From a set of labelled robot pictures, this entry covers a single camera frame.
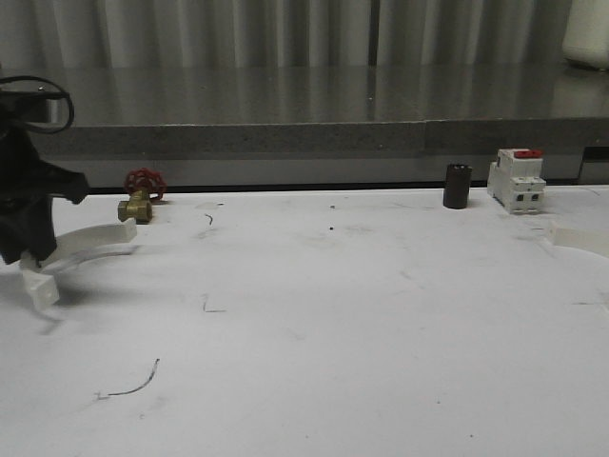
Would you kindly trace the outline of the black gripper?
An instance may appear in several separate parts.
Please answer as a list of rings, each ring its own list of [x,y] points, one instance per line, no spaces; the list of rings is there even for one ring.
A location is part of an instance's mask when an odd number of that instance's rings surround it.
[[[1,257],[7,265],[25,251],[46,260],[57,248],[52,200],[78,205],[89,194],[83,173],[44,161],[30,139],[66,130],[73,117],[65,92],[1,94]]]

